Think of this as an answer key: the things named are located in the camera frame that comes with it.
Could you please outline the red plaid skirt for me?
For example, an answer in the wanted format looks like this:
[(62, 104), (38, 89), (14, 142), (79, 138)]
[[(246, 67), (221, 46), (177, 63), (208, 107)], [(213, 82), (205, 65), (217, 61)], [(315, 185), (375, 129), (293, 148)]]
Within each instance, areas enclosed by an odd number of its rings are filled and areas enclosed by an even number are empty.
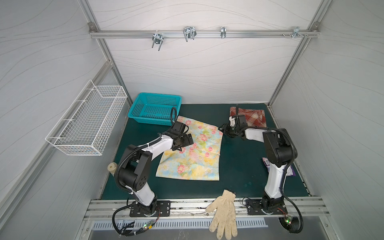
[(236, 113), (238, 113), (238, 117), (240, 119), (240, 123), (238, 125), (242, 125), (241, 128), (245, 127), (245, 124), (247, 124), (248, 127), (267, 127), (264, 110), (249, 110), (231, 107), (230, 116), (236, 116)]

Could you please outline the floral skirt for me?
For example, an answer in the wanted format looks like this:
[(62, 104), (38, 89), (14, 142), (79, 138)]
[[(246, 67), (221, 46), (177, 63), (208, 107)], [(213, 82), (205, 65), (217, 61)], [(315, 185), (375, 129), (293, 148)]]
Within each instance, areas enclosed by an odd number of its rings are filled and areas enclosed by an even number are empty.
[(219, 181), (219, 161), (223, 133), (219, 128), (194, 119), (178, 116), (186, 124), (194, 143), (181, 151), (163, 153), (156, 177), (192, 180)]

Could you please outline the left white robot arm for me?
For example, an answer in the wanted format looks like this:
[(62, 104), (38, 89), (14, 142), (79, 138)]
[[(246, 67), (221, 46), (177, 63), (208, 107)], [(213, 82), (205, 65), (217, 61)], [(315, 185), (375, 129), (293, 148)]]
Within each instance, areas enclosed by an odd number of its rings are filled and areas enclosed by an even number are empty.
[(189, 127), (177, 121), (177, 109), (171, 109), (171, 127), (159, 136), (141, 146), (129, 145), (114, 173), (115, 183), (121, 190), (134, 197), (137, 204), (151, 208), (156, 204), (156, 195), (151, 190), (148, 179), (152, 161), (164, 152), (181, 151), (193, 145)]

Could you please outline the green table mat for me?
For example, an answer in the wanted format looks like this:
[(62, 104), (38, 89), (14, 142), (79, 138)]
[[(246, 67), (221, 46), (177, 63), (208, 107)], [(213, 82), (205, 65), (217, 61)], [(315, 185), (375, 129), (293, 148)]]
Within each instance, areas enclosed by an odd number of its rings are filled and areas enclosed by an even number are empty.
[[(192, 118), (206, 124), (220, 127), (229, 121), (230, 107), (228, 104), (191, 104), (182, 105), (180, 115)], [(265, 104), (239, 104), (242, 109), (264, 110), (267, 126), (276, 125)], [(119, 163), (128, 145), (141, 145), (152, 141), (157, 134), (165, 131), (168, 126), (137, 123), (129, 119), (120, 142), (115, 162)], [(237, 197), (262, 197), (267, 183), (268, 170), (264, 166), (265, 157), (263, 143), (257, 141), (243, 141), (241, 138), (224, 136), (222, 140), (221, 156), (219, 160), (219, 181), (190, 181), (155, 177), (161, 156), (153, 160), (151, 175), (148, 181), (152, 191), (159, 199), (207, 199), (216, 198), (224, 189), (235, 192)], [(287, 177), (285, 194), (288, 197), (307, 197), (309, 193), (299, 174)], [(101, 196), (101, 200), (126, 200), (129, 194), (120, 190), (110, 175)]]

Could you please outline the teal plastic basket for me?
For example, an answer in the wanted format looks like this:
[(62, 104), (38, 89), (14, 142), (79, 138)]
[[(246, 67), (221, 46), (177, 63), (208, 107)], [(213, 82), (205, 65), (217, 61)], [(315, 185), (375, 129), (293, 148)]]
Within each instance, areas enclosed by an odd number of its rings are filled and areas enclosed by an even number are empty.
[(154, 93), (140, 93), (130, 108), (128, 117), (142, 124), (171, 126), (171, 111), (179, 113), (182, 97)]

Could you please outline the purple snack packet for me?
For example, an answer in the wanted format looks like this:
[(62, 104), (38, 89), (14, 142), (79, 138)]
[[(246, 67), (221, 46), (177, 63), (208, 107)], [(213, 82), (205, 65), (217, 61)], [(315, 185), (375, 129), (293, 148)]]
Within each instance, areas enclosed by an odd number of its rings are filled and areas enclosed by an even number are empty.
[[(270, 166), (271, 166), (271, 163), (269, 162), (268, 158), (262, 158), (262, 161), (265, 165), (265, 167), (267, 168), (268, 172), (270, 171)], [(292, 176), (296, 176), (296, 173), (294, 171), (294, 169), (292, 168), (292, 166), (290, 166), (287, 170), (287, 177), (292, 177)]]

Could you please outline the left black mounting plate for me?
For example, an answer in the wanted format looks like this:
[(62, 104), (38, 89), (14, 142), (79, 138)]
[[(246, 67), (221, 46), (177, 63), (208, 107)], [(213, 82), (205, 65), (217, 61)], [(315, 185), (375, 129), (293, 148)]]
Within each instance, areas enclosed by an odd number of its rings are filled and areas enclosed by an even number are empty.
[(154, 200), (149, 206), (134, 204), (130, 210), (130, 217), (169, 217), (171, 201)]

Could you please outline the black mounting plate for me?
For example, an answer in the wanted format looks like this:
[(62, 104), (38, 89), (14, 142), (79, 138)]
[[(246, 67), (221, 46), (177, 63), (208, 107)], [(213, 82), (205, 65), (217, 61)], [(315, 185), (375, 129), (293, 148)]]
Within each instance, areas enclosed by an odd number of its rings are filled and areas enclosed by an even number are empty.
[(250, 199), (244, 198), (242, 204), (250, 216), (259, 215), (287, 215), (288, 211), (282, 198), (278, 199)]
[(130, 210), (130, 217), (169, 217), (171, 201), (154, 200), (149, 206), (134, 204)]

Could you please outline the beige bottle left side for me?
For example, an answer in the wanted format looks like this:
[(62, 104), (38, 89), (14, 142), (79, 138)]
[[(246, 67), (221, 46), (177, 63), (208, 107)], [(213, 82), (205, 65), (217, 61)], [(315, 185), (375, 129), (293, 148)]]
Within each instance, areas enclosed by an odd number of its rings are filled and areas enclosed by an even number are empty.
[(115, 172), (117, 171), (118, 165), (115, 162), (112, 162), (108, 165), (107, 169), (110, 172), (112, 176), (115, 175)]

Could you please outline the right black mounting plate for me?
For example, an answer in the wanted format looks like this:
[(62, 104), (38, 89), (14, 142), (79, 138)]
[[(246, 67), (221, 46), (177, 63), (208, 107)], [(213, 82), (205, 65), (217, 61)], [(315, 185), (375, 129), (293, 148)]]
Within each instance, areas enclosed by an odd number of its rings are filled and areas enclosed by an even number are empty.
[(278, 199), (250, 199), (244, 198), (242, 204), (250, 216), (259, 215), (287, 215), (288, 211), (282, 198)]

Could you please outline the beige knitted glove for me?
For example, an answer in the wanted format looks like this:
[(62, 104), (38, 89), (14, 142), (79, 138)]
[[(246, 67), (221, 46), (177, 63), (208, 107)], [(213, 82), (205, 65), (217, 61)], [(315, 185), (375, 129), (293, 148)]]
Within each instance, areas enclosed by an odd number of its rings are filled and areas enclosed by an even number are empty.
[(236, 195), (224, 190), (223, 194), (217, 197), (206, 207), (206, 213), (212, 213), (216, 210), (215, 216), (209, 226), (211, 233), (217, 233), (217, 239), (221, 240), (225, 236), (226, 240), (238, 235), (236, 223), (235, 201)]

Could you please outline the metal U-bolt hook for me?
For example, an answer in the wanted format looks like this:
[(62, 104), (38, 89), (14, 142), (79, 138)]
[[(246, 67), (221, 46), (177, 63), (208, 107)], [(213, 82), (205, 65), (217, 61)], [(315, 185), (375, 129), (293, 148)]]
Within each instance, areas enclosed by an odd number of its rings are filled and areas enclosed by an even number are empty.
[(154, 48), (155, 45), (158, 45), (158, 51), (160, 51), (162, 44), (164, 42), (164, 37), (160, 33), (154, 33), (152, 37), (152, 48)]

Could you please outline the white ventilation grille strip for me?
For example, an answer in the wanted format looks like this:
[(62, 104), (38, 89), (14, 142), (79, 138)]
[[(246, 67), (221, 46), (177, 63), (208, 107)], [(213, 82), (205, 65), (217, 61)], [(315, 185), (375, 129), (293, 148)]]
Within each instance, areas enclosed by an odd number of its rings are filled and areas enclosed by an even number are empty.
[[(125, 227), (129, 223), (134, 223), (133, 228), (138, 230), (142, 228), (150, 220), (118, 220), (116, 225), (119, 229)], [(167, 219), (162, 218), (155, 223), (153, 226), (154, 230), (177, 230), (177, 229), (208, 229), (212, 222), (212, 218), (200, 218), (200, 219)], [(237, 229), (248, 229), (248, 228), (268, 228), (264, 218), (237, 218), (236, 220)], [(94, 221), (94, 231), (113, 231), (112, 221)]]

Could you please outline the metal bracket with screws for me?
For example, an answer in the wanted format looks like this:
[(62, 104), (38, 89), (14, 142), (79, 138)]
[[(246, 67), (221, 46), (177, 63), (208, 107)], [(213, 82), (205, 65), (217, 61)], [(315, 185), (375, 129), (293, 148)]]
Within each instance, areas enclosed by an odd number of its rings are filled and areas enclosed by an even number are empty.
[(284, 38), (294, 39), (294, 38), (307, 38), (309, 35), (308, 34), (302, 34), (300, 27), (295, 27), (290, 34), (288, 34), (288, 35), (282, 34), (282, 36)]

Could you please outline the horizontal aluminium rail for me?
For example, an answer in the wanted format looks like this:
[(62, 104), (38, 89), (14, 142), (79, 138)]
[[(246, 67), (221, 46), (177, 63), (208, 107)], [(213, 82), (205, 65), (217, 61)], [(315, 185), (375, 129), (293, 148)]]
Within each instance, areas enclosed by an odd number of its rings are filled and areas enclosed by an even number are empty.
[[(293, 30), (229, 30), (226, 39), (244, 38), (284, 38), (282, 34), (290, 34)], [(196, 30), (196, 39), (221, 39), (221, 30)], [(93, 39), (151, 39), (154, 33), (160, 33), (164, 39), (183, 39), (182, 30), (158, 30), (158, 31), (96, 31), (90, 33)], [(317, 38), (321, 32), (301, 30), (302, 34), (308, 34), (308, 38)]]

